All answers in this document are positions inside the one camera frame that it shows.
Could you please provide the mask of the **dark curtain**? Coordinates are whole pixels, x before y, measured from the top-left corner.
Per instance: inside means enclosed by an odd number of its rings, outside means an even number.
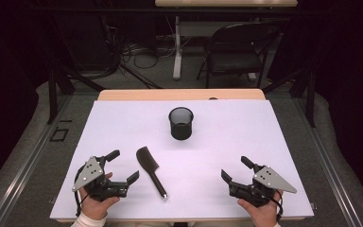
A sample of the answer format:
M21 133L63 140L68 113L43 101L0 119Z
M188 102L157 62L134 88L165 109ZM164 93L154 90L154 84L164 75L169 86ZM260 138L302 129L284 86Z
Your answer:
M340 13L318 69L317 93L328 101L337 144L363 185L363 0L299 0L299 6Z
M0 0L0 170L38 104L43 66L16 0Z

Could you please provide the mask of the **person's left hand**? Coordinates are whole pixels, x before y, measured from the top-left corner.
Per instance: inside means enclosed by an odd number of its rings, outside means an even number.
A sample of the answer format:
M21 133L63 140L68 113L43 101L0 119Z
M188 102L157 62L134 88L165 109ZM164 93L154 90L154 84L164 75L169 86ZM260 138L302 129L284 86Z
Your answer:
M104 201L96 201L88 195L83 187L78 192L83 199L81 213L93 220L105 218L108 214L108 209L120 201L118 197L107 198Z

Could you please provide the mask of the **black mesh cup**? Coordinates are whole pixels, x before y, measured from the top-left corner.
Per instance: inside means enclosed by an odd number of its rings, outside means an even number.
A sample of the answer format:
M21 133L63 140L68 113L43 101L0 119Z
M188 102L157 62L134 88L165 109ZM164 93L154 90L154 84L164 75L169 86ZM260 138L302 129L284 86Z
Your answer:
M187 140L192 135L193 112L186 107L173 109L168 119L170 122L171 135L177 140Z

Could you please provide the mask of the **black folding chair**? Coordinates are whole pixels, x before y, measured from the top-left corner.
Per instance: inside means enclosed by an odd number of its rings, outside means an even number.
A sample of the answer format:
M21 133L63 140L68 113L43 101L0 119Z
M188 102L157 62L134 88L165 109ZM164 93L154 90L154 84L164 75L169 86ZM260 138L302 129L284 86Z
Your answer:
M218 29L204 47L204 60L197 79L205 73L205 85L210 76L255 74L259 88L268 58L269 47L281 34L273 23L233 24Z

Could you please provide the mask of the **light desk with white leg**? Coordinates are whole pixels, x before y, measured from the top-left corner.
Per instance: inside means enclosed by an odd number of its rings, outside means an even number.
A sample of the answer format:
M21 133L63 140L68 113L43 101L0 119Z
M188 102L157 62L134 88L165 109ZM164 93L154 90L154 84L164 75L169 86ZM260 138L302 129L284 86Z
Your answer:
M161 9L294 9L298 0L155 0ZM173 79L182 76L182 37L209 37L217 28L227 25L225 19L185 21L175 17L175 60Z

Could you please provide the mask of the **black horizontal bar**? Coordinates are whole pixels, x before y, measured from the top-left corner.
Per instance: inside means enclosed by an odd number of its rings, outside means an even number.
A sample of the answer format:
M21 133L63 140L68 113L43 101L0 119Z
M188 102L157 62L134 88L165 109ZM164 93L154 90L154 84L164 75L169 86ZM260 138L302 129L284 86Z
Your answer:
M299 9L215 9L215 8L155 8L155 9L68 9L68 8L29 8L35 13L87 13L87 14L158 14L158 15L260 15L272 17L328 15L330 11L309 11Z

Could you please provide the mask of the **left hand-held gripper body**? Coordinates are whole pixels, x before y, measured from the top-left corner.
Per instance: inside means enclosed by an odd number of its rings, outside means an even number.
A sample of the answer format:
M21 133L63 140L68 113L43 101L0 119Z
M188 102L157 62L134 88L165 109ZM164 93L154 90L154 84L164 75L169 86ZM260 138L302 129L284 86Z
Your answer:
M77 172L72 191L77 193L84 188L87 194L96 201L107 198L125 198L128 194L128 182L112 182L106 178L104 167L113 157L92 156Z

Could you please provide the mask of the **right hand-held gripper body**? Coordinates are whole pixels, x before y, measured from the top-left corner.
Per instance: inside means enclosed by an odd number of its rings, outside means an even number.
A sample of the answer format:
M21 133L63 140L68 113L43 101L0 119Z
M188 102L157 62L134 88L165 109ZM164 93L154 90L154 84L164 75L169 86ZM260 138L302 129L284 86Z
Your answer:
M236 183L229 178L229 195L243 199L255 207L267 204L278 190L296 193L297 189L270 166L247 164L254 174L251 184Z

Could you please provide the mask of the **aluminium rail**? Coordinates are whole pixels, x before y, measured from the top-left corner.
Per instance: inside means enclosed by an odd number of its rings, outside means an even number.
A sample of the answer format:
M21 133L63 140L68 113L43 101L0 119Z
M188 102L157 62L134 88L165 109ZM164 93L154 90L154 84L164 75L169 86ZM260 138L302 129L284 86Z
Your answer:
M72 104L71 96L62 99L57 117L24 158L0 201L0 227L68 227L50 214L73 155Z
M298 110L299 116L302 119L306 130L309 132L310 137L315 144L316 153L322 170L326 176L329 185L331 186L331 190L336 198L342 215L346 219L348 226L363 227L362 221L360 220L358 214L354 209L352 200L349 198L349 195L345 187L343 186L342 181L338 177L336 169L334 168L333 163L326 152L325 146L321 142L318 131L310 125L306 118L305 106L303 102L298 98L293 98L293 103Z

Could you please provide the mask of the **black metal stand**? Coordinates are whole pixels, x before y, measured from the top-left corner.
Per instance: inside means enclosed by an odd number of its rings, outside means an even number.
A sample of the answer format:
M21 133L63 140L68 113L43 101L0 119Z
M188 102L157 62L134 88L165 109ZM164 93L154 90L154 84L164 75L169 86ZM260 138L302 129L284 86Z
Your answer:
M75 91L75 87L72 84L70 78L81 81L85 85L93 88L94 90L101 92L104 87L82 76L79 72L71 70L67 67L53 67L48 77L48 94L49 94L49 119L48 124L51 124L57 117L59 112L58 107L58 94L57 88L66 95L71 96Z
M274 89L282 86L288 81L293 80L293 85L289 90L289 95L292 98L301 98L303 93L306 93L305 101L305 118L312 128L315 128L314 122L314 104L316 93L316 75L312 70L299 69L294 73L279 79L276 82L272 82L270 85L262 89L263 93L273 91Z

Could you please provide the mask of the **person's right hand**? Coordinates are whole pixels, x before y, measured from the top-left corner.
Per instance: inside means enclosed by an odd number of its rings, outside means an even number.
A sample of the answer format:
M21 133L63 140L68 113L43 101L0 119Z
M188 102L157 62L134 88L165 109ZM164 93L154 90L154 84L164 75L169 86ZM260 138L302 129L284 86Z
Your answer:
M243 199L239 199L237 203L250 214L255 227L274 227L278 222L277 204L273 201L260 207L255 207Z

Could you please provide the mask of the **black comb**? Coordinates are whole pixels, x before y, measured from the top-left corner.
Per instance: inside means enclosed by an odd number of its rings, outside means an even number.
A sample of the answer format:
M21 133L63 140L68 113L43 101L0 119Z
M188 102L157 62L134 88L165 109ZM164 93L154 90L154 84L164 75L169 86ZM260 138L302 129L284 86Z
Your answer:
M167 192L165 191L162 183L157 177L155 171L159 168L159 165L151 155L148 147L139 148L136 151L136 158L140 164L140 166L146 171L150 179L153 181L156 186L160 196L166 200L168 198Z

